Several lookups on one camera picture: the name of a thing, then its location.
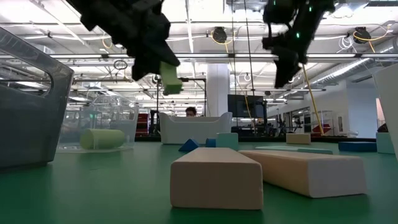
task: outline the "white curved bin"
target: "white curved bin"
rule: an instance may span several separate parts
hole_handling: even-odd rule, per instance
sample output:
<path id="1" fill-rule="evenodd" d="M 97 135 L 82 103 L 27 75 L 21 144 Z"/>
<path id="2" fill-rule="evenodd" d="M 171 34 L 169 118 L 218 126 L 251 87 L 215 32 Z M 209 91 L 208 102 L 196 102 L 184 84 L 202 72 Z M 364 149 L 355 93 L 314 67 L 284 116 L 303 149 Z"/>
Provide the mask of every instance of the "white curved bin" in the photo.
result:
<path id="1" fill-rule="evenodd" d="M 195 139 L 205 144 L 207 138 L 216 138 L 217 133 L 230 133 L 232 113 L 220 117 L 170 117 L 159 113 L 160 132 L 163 144 L 184 144 L 188 139 Z"/>

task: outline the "foam block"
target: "foam block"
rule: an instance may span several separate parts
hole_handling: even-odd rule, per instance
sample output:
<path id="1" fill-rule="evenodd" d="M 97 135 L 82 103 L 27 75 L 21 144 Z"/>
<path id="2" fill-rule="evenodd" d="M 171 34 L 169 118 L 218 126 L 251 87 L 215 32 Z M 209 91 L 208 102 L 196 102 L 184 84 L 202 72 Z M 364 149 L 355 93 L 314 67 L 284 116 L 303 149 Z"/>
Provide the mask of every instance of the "foam block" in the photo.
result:
<path id="1" fill-rule="evenodd" d="M 283 151 L 240 151 L 259 162 L 265 182 L 312 198 L 366 193 L 360 157 Z"/>
<path id="2" fill-rule="evenodd" d="M 190 152 L 199 147 L 199 143 L 194 139 L 188 139 L 179 149 L 180 152 Z"/>
<path id="3" fill-rule="evenodd" d="M 346 152 L 376 152 L 375 142 L 339 142 L 338 149 Z"/>
<path id="4" fill-rule="evenodd" d="M 237 133 L 217 133 L 216 147 L 228 147 L 230 149 L 239 149 L 239 140 Z"/>
<path id="5" fill-rule="evenodd" d="M 376 144 L 378 153 L 395 154 L 390 133 L 376 133 Z"/>
<path id="6" fill-rule="evenodd" d="M 160 63 L 160 74 L 164 85 L 165 94 L 179 94 L 182 89 L 182 81 L 177 78 L 177 68 L 165 62 Z"/>
<path id="7" fill-rule="evenodd" d="M 216 147 L 216 139 L 206 139 L 206 147 Z"/>
<path id="8" fill-rule="evenodd" d="M 311 134 L 286 134 L 287 144 L 311 144 Z"/>
<path id="9" fill-rule="evenodd" d="M 260 146 L 257 150 L 274 150 L 274 151 L 288 151 L 288 152 L 308 152 L 319 154 L 333 155 L 333 151 L 329 149 L 314 149 L 309 147 L 292 147 L 292 146 Z"/>
<path id="10" fill-rule="evenodd" d="M 172 163 L 170 202 L 181 208 L 261 209 L 261 166 L 232 149 L 200 147 Z"/>
<path id="11" fill-rule="evenodd" d="M 111 129 L 86 129 L 80 136 L 83 149 L 114 149 L 124 143 L 124 133 Z"/>

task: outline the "clear plastic bin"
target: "clear plastic bin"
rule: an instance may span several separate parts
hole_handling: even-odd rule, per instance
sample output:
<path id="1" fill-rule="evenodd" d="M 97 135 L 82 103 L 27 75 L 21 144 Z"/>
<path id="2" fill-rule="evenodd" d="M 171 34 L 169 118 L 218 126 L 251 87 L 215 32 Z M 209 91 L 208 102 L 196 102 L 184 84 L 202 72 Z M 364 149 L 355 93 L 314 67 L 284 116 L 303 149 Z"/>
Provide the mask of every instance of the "clear plastic bin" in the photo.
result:
<path id="1" fill-rule="evenodd" d="M 136 136 L 139 107 L 121 96 L 101 95 L 89 106 L 67 107 L 57 152 L 112 152 L 130 149 Z M 81 146 L 82 134 L 87 129 L 120 130 L 124 133 L 123 144 L 115 147 L 102 146 L 102 139 L 92 137 L 92 147 Z"/>

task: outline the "green foam block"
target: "green foam block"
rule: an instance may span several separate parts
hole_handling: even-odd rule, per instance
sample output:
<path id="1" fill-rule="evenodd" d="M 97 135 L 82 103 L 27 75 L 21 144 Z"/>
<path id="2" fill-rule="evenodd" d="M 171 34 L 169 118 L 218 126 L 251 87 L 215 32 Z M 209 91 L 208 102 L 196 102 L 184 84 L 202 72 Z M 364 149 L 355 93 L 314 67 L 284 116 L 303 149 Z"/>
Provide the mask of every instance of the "green foam block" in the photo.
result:
<path id="1" fill-rule="evenodd" d="M 308 147 L 292 147 L 292 146 L 260 146 L 256 147 L 258 150 L 274 150 L 274 151 L 289 151 L 289 152 L 307 152 L 317 154 L 333 155 L 333 151 L 329 149 L 314 149 Z"/>
<path id="2" fill-rule="evenodd" d="M 182 82 L 177 78 L 177 68 L 165 62 L 160 63 L 160 75 L 164 86 L 165 94 L 179 94 L 182 89 Z"/>
<path id="3" fill-rule="evenodd" d="M 83 149 L 114 149 L 124 143 L 124 133 L 120 130 L 86 129 L 80 136 Z"/>

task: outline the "white pillar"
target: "white pillar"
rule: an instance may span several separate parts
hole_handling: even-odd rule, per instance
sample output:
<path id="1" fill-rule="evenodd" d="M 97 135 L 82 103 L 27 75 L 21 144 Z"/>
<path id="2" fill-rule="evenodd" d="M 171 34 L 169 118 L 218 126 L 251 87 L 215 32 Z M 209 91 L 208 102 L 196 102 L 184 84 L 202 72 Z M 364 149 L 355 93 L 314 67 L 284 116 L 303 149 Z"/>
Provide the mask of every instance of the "white pillar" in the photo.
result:
<path id="1" fill-rule="evenodd" d="M 223 113 L 228 112 L 228 64 L 208 64 L 206 84 L 206 116 L 221 116 Z"/>

